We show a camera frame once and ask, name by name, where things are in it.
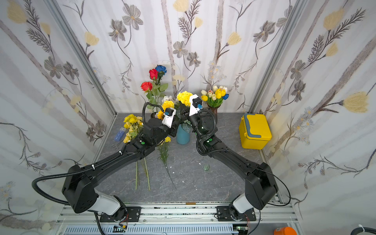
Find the single yellow marigold stem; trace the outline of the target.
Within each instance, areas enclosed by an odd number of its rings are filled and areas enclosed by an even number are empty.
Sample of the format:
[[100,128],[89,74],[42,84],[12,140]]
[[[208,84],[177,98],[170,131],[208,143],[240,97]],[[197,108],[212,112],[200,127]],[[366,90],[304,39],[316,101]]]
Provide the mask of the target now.
[[167,165],[167,160],[168,160],[168,157],[169,157],[169,154],[168,154],[168,148],[169,148],[169,143],[171,142],[171,137],[166,137],[163,139],[163,141],[161,141],[161,143],[158,145],[158,150],[160,152],[160,160],[168,174],[168,177],[172,183],[172,190],[175,190],[176,187],[175,187],[175,184],[171,178],[171,175],[169,173],[169,169],[168,169],[168,165]]

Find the teal vase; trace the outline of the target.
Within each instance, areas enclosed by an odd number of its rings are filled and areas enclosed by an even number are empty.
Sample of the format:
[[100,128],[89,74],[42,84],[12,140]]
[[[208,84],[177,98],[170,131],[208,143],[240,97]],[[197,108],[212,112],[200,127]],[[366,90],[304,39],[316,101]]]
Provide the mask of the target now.
[[176,135],[177,143],[180,145],[186,145],[190,142],[190,133],[186,132],[182,125],[179,125],[177,135]]

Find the yellow rose bunch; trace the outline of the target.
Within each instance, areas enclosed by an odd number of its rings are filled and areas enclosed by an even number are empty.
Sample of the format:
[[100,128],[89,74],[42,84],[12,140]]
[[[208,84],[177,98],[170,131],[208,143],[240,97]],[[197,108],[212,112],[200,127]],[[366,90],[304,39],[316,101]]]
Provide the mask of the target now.
[[[137,117],[134,114],[130,114],[124,118],[123,127],[127,129],[127,133],[125,134],[125,138],[123,139],[124,144],[131,142],[133,139],[135,139],[138,136],[138,134],[140,133],[140,131],[142,130],[144,126],[142,120],[143,120],[142,117]],[[151,191],[150,178],[149,178],[149,172],[147,168],[146,159],[138,161],[138,167],[139,167],[139,164],[141,164],[145,172],[148,190]]]

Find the yellow poppy flower stem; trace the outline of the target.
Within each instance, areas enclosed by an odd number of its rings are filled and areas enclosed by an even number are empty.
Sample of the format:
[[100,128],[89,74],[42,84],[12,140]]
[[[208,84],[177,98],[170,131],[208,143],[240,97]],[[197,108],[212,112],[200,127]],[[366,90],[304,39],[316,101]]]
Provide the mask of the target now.
[[139,167],[138,167],[138,161],[136,161],[136,167],[135,167],[135,190],[138,189],[139,185]]

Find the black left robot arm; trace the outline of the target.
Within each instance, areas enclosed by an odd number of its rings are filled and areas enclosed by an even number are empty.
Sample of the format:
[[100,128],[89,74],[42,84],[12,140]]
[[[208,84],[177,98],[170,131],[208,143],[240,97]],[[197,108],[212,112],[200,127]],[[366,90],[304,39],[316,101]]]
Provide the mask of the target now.
[[[117,221],[126,217],[126,206],[117,196],[108,196],[96,192],[95,188],[108,176],[133,162],[152,153],[166,137],[175,137],[180,124],[181,108],[166,108],[164,119],[143,119],[143,128],[136,138],[127,142],[118,152],[91,165],[74,165],[67,173],[42,176],[32,181],[32,188],[44,198],[55,203],[69,205],[75,213],[85,211],[102,212],[115,217]],[[55,198],[44,192],[38,182],[63,178],[64,199]]]

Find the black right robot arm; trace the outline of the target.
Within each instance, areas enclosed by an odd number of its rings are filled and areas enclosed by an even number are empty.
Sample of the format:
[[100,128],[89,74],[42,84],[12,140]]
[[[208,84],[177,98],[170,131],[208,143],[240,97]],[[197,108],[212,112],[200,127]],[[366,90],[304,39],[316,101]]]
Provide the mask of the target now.
[[202,156],[214,158],[233,170],[245,182],[245,191],[229,204],[232,220],[240,221],[251,209],[262,210],[278,192],[277,180],[268,164],[249,161],[231,150],[215,132],[214,114],[207,108],[190,115],[189,107],[181,106],[181,118],[191,123],[196,134],[196,149]]

